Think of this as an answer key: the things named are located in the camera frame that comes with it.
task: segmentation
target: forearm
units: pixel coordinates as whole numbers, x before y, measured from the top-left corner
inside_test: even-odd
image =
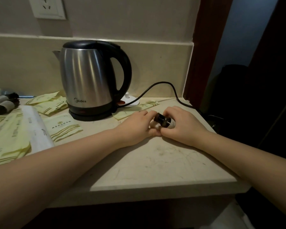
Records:
[[[0,223],[8,218],[11,225],[23,226],[120,147],[119,134],[112,129],[0,166]]]
[[[286,213],[286,159],[208,132],[199,143]]]

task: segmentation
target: left hand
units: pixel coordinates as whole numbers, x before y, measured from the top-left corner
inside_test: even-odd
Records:
[[[129,116],[123,123],[115,128],[122,136],[122,146],[135,145],[150,136],[161,136],[160,131],[149,128],[151,120],[157,114],[156,111],[140,111]]]

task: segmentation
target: kettle handle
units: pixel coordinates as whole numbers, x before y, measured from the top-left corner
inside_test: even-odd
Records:
[[[126,53],[117,44],[104,41],[97,41],[97,44],[101,45],[100,49],[109,52],[109,56],[111,58],[117,59],[124,71],[124,81],[122,87],[120,88],[120,90],[117,90],[117,92],[114,94],[115,101],[118,102],[120,99],[122,99],[122,97],[125,95],[130,86],[132,77],[130,60],[126,55]]]

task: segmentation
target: midea logo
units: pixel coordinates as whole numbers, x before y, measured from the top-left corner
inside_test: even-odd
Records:
[[[77,98],[74,98],[74,100],[75,100],[75,103],[78,103],[78,102],[86,102],[85,100],[79,100],[79,99],[77,99]]]

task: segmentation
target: kettle spout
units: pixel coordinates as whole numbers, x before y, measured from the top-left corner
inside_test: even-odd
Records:
[[[60,54],[60,51],[52,51],[54,53],[54,55],[56,56],[56,58],[59,60],[59,54]]]

